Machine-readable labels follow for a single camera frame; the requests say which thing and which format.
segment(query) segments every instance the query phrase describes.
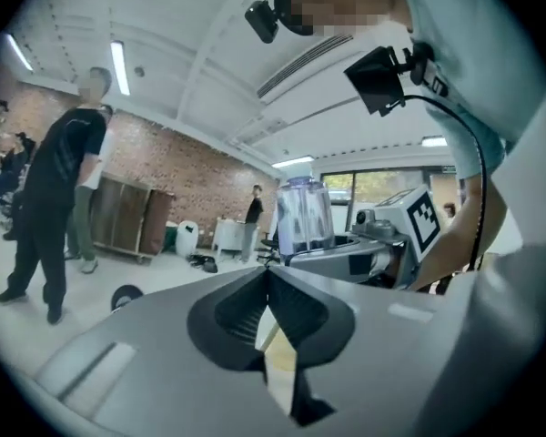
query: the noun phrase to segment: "black camera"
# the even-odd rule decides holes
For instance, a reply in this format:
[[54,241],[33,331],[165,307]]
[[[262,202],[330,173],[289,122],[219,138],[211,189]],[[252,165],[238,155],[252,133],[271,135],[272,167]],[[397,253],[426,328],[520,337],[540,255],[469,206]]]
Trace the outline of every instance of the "black camera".
[[291,13],[291,0],[273,0],[274,8],[267,1],[254,2],[245,12],[245,19],[259,38],[270,44],[277,35],[277,21],[298,36],[312,36],[313,26],[303,25],[301,15]]
[[245,12],[245,19],[265,44],[273,42],[279,26],[277,16],[267,1],[253,3]]
[[[404,91],[399,76],[410,72],[410,80],[416,86],[428,81],[427,68],[433,59],[432,48],[423,43],[403,49],[405,63],[399,63],[392,47],[379,46],[361,58],[354,65],[346,69],[344,74],[358,91],[364,105],[372,115],[379,112],[386,116],[397,105],[404,107]],[[445,97],[447,88],[439,92]]]

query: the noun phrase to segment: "brown cabinet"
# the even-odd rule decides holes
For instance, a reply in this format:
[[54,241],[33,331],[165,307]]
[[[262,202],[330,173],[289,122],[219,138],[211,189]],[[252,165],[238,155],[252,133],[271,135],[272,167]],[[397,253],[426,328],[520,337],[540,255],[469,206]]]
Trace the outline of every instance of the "brown cabinet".
[[143,183],[104,173],[91,209],[94,243],[138,257],[156,256],[164,243],[173,198]]

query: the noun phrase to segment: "black t-shirt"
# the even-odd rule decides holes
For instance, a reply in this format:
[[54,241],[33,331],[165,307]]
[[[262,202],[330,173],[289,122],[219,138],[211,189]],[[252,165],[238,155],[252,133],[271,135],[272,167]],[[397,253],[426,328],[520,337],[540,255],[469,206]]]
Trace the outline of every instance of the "black t-shirt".
[[27,158],[28,155],[25,150],[15,154],[15,151],[10,149],[2,160],[2,173],[12,173],[18,178],[20,172],[25,167]]
[[106,122],[91,108],[73,108],[50,127],[36,151],[25,183],[25,198],[73,206],[85,154],[99,155]]
[[258,218],[263,213],[263,204],[261,204],[261,199],[254,198],[251,205],[248,207],[247,218],[245,218],[245,223],[257,223]]

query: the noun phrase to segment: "white table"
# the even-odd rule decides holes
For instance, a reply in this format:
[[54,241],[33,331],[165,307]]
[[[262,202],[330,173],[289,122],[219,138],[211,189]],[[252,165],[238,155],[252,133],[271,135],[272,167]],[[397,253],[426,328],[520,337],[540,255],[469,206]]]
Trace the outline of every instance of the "white table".
[[[255,250],[258,227],[251,241],[251,254]],[[235,221],[230,218],[217,218],[217,229],[212,239],[212,250],[217,248],[217,259],[220,259],[222,249],[229,251],[241,251],[243,238],[245,237],[245,222]]]

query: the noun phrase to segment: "white wall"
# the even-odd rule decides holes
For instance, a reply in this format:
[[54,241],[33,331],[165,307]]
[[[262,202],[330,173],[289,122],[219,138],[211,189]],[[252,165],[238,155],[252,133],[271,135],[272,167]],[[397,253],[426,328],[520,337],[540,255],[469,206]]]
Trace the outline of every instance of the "white wall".
[[440,165],[455,165],[448,147],[389,147],[318,159],[313,174],[319,179],[323,173]]

